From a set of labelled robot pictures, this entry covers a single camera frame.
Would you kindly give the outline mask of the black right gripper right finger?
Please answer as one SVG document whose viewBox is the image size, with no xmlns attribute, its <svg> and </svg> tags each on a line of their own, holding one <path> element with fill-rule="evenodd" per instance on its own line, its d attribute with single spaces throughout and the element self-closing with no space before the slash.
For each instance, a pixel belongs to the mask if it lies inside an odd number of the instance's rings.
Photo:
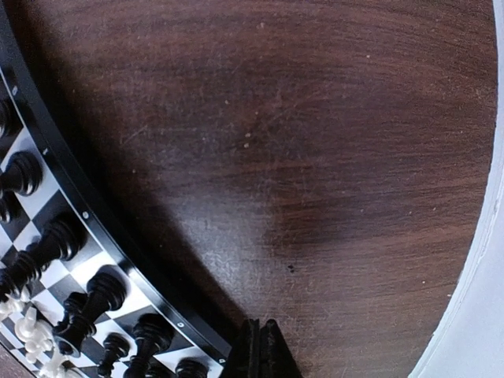
<svg viewBox="0 0 504 378">
<path fill-rule="evenodd" d="M 260 377 L 302 378 L 286 340 L 275 320 L 260 330 Z"/>
</svg>

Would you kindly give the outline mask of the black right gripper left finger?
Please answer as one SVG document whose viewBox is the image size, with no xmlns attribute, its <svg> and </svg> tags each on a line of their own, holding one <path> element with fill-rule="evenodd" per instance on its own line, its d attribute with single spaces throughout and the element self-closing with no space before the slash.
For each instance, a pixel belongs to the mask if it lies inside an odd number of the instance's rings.
<svg viewBox="0 0 504 378">
<path fill-rule="evenodd" d="M 225 377 L 259 377 L 260 362 L 259 320 L 243 322 L 239 336 L 233 343 L 224 367 Z"/>
</svg>

